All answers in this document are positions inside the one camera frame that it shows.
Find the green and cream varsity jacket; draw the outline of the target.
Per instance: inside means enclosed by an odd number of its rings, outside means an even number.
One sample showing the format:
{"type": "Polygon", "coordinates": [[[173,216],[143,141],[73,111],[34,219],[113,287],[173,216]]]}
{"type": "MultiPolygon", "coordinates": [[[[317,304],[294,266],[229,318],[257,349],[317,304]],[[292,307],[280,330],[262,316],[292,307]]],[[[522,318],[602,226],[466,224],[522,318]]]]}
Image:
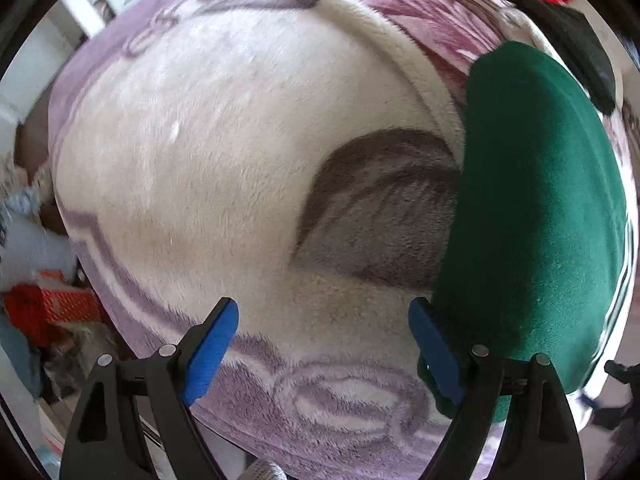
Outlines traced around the green and cream varsity jacket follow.
{"type": "Polygon", "coordinates": [[[627,262],[630,218],[601,119],[551,56],[510,41],[466,84],[454,222],[419,338],[419,373],[454,416],[477,344],[546,354],[566,392],[588,382],[627,262]]]}

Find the red patterned box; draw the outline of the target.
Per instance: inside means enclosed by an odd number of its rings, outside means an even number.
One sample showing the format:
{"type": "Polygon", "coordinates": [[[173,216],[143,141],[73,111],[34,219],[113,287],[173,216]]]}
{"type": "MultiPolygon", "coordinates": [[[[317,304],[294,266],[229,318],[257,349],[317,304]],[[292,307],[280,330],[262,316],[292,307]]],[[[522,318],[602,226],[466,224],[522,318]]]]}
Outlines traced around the red patterned box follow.
{"type": "Polygon", "coordinates": [[[101,321],[101,304],[91,288],[65,281],[60,271],[40,271],[36,277],[44,315],[49,323],[93,323],[101,321]]]}

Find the clutter on floor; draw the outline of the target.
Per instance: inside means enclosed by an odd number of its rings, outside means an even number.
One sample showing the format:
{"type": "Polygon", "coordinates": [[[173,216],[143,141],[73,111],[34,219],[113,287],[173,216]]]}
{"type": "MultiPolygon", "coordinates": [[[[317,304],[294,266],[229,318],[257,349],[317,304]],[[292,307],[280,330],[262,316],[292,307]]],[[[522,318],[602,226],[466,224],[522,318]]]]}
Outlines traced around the clutter on floor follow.
{"type": "Polygon", "coordinates": [[[80,390],[96,359],[118,348],[102,304],[100,322],[54,324],[44,315],[40,271],[60,271],[68,284],[92,289],[70,239],[42,223],[53,208],[49,166],[29,177],[3,155],[1,394],[37,460],[56,478],[80,390]]]}

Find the floral purple plush blanket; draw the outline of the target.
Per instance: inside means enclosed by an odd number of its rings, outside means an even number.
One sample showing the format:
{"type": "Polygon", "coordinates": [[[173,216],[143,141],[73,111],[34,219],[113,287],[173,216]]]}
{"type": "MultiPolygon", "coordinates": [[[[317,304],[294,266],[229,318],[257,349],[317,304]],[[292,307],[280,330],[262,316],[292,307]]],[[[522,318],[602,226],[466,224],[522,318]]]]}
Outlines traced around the floral purple plush blanket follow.
{"type": "Polygon", "coordinates": [[[131,350],[219,298],[240,327],[195,418],[297,479],[414,479],[448,422],[416,372],[473,62],[556,55],[503,0],[140,0],[49,104],[58,208],[131,350]]]}

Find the black garment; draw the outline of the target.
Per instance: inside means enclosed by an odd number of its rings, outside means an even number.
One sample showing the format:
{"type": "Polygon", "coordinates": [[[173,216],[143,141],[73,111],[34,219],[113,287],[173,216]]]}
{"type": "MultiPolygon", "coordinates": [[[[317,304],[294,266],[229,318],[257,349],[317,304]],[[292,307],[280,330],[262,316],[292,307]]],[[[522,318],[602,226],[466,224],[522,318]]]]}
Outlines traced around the black garment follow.
{"type": "Polygon", "coordinates": [[[506,0],[526,14],[606,116],[616,109],[614,70],[596,32],[582,12],[544,0],[506,0]]]}

